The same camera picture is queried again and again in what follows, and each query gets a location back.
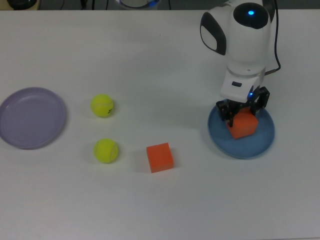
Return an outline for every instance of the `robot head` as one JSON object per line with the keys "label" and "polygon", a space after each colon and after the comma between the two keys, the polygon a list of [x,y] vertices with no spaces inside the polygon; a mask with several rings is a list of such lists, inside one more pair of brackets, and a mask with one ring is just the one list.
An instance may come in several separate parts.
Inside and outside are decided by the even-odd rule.
{"label": "robot head", "polygon": [[123,8],[145,10],[156,6],[161,0],[116,0]]}
{"label": "robot head", "polygon": [[229,1],[203,14],[200,34],[209,49],[227,56],[221,96],[245,103],[264,79],[271,15],[263,2],[240,2]]}

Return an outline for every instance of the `blue light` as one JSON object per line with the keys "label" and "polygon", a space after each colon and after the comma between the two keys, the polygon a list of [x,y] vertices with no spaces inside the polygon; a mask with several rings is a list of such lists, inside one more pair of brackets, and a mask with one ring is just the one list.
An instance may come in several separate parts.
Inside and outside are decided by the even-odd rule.
{"label": "blue light", "polygon": [[149,3],[149,7],[152,7],[152,6],[154,6],[154,5],[156,5],[156,2],[155,2],[155,1],[152,1],[152,2]]}

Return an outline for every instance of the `purple plate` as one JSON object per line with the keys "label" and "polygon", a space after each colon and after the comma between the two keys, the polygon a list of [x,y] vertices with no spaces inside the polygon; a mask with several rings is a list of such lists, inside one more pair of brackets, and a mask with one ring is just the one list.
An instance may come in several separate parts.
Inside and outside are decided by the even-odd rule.
{"label": "purple plate", "polygon": [[60,133],[65,121],[65,105],[54,92],[28,87],[1,104],[0,137],[20,149],[38,149]]}

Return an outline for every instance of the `yellow tennis ball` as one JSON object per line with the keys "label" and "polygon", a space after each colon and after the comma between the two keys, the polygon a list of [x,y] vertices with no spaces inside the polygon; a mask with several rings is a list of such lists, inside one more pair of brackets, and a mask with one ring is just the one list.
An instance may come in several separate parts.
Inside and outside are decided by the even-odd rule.
{"label": "yellow tennis ball", "polygon": [[96,142],[93,148],[93,154],[100,162],[110,164],[118,155],[118,146],[115,141],[104,138]]}
{"label": "yellow tennis ball", "polygon": [[92,98],[90,107],[96,116],[105,118],[111,113],[114,102],[108,95],[99,94]]}

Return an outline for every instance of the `orange cube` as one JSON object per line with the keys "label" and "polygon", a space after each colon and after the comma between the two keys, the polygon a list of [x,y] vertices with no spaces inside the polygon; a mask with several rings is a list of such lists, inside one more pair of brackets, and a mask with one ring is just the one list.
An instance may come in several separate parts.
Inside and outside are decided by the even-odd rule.
{"label": "orange cube", "polygon": [[250,112],[241,111],[234,116],[233,126],[230,127],[228,123],[226,126],[232,137],[239,139],[254,134],[258,126],[258,120]]}
{"label": "orange cube", "polygon": [[151,173],[156,173],[174,167],[174,159],[172,157],[168,143],[148,146],[146,154],[149,159]]}

